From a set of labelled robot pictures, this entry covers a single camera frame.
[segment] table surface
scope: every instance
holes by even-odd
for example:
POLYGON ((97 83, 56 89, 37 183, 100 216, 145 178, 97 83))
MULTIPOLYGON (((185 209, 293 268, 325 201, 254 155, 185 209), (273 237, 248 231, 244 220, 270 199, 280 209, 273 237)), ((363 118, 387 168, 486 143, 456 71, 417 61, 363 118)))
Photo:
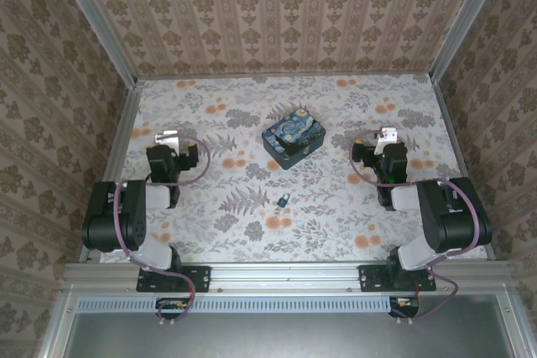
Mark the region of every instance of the table surface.
MULTIPOLYGON (((352 172, 356 136, 396 127, 409 150, 409 180, 460 176, 429 77, 296 76, 140 83, 123 178, 149 173, 154 135, 178 129, 211 150, 211 166, 181 188, 172 210, 148 211, 148 233, 185 262, 314 262, 384 259, 421 231, 419 212, 386 211, 352 172), (326 128, 324 145, 289 170, 264 150, 261 132, 304 107, 326 128), (289 193, 278 211, 276 202, 289 193)), ((206 163, 181 173, 197 176, 206 163)), ((363 169, 372 177, 373 171, 363 169)), ((465 257, 486 257, 480 247, 465 257)), ((108 254, 104 262, 117 261, 108 254)))

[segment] wall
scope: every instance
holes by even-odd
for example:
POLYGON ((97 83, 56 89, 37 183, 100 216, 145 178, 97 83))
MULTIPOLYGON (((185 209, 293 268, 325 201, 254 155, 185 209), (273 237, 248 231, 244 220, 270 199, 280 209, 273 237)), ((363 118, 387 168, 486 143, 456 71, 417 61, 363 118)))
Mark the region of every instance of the wall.
POLYGON ((0 356, 39 345, 125 95, 75 0, 0 0, 0 356))
POLYGON ((426 71, 462 0, 98 0, 138 75, 426 71))
POLYGON ((487 0, 441 88, 494 250, 537 324, 537 0, 487 0))

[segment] starry night box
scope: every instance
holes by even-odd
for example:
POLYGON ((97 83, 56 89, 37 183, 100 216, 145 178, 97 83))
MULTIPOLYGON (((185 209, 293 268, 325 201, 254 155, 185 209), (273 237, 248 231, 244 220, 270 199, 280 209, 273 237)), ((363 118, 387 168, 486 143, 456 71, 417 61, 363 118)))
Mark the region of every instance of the starry night box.
POLYGON ((297 109, 263 131, 263 145, 283 169, 304 159, 325 140, 326 130, 306 109, 297 109))

